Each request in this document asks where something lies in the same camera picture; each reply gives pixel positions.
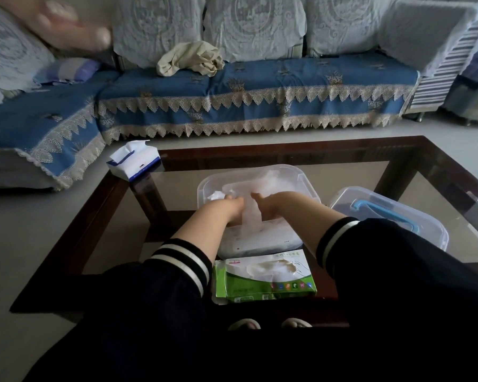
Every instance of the tissue box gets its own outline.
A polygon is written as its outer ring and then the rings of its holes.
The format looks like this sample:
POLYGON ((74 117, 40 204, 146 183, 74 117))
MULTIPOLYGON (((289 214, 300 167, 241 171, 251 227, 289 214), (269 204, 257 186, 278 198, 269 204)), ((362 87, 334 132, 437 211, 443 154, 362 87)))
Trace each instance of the tissue box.
POLYGON ((130 141, 121 147, 107 162, 108 168, 114 176, 126 181, 132 181, 145 170, 161 160, 157 148, 147 146, 148 141, 130 141))
POLYGON ((307 296, 317 292, 303 250, 217 260, 213 275, 216 297, 235 303, 307 296))

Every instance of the plastic storage box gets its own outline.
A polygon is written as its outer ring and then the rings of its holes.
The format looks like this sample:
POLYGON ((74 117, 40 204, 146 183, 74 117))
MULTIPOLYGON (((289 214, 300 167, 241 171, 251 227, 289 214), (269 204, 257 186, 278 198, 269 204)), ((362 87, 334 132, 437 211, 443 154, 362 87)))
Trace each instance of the plastic storage box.
POLYGON ((448 232, 437 219, 363 187, 351 186, 340 190, 330 207, 358 220, 387 218, 442 250, 448 246, 448 232))
MULTIPOLYGON (((320 203, 320 199, 302 170, 290 165, 274 165, 235 170, 218 173, 204 179, 197 190, 197 203, 200 208, 210 202, 214 192, 242 196, 246 207, 258 207, 249 193, 259 192, 268 196, 276 192, 293 190, 300 192, 320 203), (273 186, 275 182, 283 182, 284 186, 273 186)), ((222 259, 246 256, 270 255, 287 250, 295 250, 302 245, 290 225, 282 218, 261 222, 261 229, 244 233, 242 225, 226 228, 219 246, 218 255, 222 259)))

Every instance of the plastic lid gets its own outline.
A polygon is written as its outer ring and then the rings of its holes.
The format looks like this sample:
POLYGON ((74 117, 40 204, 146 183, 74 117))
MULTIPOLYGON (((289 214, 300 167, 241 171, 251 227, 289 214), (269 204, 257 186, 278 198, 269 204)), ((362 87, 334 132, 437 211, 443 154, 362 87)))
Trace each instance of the plastic lid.
POLYGON ((442 250, 446 250, 449 235, 437 219, 359 186, 346 187, 338 192, 330 207, 362 221, 366 218, 386 218, 442 250))

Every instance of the tiled floor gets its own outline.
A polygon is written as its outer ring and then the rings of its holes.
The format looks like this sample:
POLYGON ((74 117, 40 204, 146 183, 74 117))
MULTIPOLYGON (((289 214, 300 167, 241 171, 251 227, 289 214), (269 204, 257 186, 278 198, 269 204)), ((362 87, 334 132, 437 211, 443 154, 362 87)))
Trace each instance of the tiled floor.
MULTIPOLYGON (((151 144, 160 149, 177 149, 402 135, 425 135, 478 177, 478 125, 470 128, 461 127, 456 120, 447 116, 428 116, 420 124, 401 121, 383 129, 366 126, 180 139, 167 137, 155 139, 151 144)), ((106 173, 106 158, 118 146, 117 144, 108 147, 103 155, 89 167, 84 180, 76 183, 70 190, 60 193, 0 196, 0 381, 21 380, 33 362, 72 327, 71 323, 57 316, 12 315, 8 313, 8 308, 102 179, 106 173)), ((376 173, 364 174, 364 179, 368 180, 372 179, 376 173)), ((327 185, 322 186, 319 190, 323 193, 326 190, 329 193, 335 192, 334 187, 327 185)), ((118 212, 125 212, 129 215, 137 214, 140 210, 134 208, 135 200, 132 193, 129 193, 128 196, 129 198, 126 198, 126 202, 122 204, 124 208, 119 209, 118 212)), ((428 212, 434 211, 432 206, 435 201, 430 197, 426 202, 421 202, 421 199, 410 196, 402 198, 402 200, 408 205, 423 207, 421 209, 423 211, 426 209, 428 212)), ((121 230, 119 224, 112 224, 107 233, 118 239, 122 233, 122 236, 135 236, 134 239, 139 240, 143 233, 142 228, 145 228, 145 220, 141 218, 141 214, 132 217, 131 222, 137 228, 124 231, 121 230)), ((446 225, 446 227, 454 228, 452 224, 446 225)), ((98 249, 101 254, 104 251, 108 252, 109 245, 103 242, 98 249)), ((459 247, 457 254, 459 251, 464 251, 464 249, 459 247)), ((91 263, 86 268, 89 272, 103 269, 101 267, 92 268, 91 263)))

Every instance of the blue sofa cover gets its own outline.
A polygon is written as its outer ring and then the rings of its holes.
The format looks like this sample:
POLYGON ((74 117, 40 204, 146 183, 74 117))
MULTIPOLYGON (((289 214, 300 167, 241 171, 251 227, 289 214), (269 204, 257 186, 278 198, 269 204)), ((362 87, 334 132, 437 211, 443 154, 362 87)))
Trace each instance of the blue sofa cover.
POLYGON ((96 96, 120 74, 98 72, 84 84, 40 88, 0 104, 0 152, 15 152, 68 188, 106 146, 96 96))
POLYGON ((111 143, 121 134, 386 125, 404 112, 418 78, 375 51, 229 63, 212 78, 189 70, 164 78, 155 69, 136 69, 99 94, 99 128, 111 143))

